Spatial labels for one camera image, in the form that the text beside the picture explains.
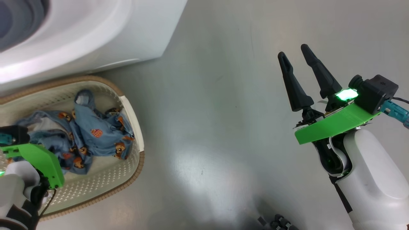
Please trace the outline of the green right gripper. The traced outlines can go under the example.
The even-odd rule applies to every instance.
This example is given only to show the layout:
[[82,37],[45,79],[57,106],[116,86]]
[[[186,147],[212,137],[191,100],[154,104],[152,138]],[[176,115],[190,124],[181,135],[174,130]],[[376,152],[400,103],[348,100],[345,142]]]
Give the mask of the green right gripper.
[[[336,94],[336,98],[341,99],[342,102],[349,102],[349,105],[332,112],[329,116],[316,123],[296,127],[294,133],[300,145],[344,133],[355,127],[364,125],[380,114],[380,111],[377,111],[375,114],[370,114],[356,105],[353,100],[358,96],[357,91],[350,88],[342,90],[342,86],[340,86],[338,81],[321,60],[316,57],[307,44],[301,45],[301,51],[306,63],[313,70],[320,87],[321,98],[325,99],[328,96]],[[296,79],[293,73],[293,66],[287,56],[281,51],[277,57],[291,111],[297,112],[311,109],[314,102],[312,98],[304,92]]]

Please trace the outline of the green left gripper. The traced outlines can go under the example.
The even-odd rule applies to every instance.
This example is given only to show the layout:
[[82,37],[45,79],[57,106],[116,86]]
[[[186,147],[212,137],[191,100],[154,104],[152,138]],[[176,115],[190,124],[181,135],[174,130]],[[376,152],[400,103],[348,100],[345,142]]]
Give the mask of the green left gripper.
[[49,189],[62,188],[65,178],[58,158],[41,145],[26,143],[1,146],[7,158],[22,157],[47,178]]

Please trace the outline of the cream perforated laundry basket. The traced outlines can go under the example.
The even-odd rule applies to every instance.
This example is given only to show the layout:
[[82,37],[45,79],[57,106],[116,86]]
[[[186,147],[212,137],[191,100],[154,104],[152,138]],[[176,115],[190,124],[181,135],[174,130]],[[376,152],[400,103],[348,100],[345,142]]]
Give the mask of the cream perforated laundry basket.
[[134,109],[114,83],[101,77],[88,75],[52,80],[0,96],[0,126],[12,125],[36,110],[70,111],[76,93],[83,89],[92,91],[100,111],[120,107],[130,121],[134,140],[126,160],[96,157],[88,174],[66,173],[63,187],[57,189],[54,199],[47,199],[49,207],[41,221],[80,210],[122,191],[137,179],[144,165],[144,140]]

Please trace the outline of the grey rubber door gasket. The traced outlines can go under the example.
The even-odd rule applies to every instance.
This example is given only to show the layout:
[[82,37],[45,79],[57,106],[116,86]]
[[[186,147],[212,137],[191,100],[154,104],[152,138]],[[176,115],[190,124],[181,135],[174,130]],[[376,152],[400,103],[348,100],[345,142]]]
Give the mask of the grey rubber door gasket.
[[50,0],[0,0],[0,53],[30,38],[49,8]]

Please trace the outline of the white front-load washing machine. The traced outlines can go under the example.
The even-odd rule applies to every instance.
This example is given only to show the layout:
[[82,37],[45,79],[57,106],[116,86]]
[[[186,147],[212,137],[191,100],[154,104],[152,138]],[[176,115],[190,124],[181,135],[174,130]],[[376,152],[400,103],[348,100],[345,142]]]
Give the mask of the white front-load washing machine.
[[0,96],[159,58],[188,0],[50,0],[27,40],[0,53]]

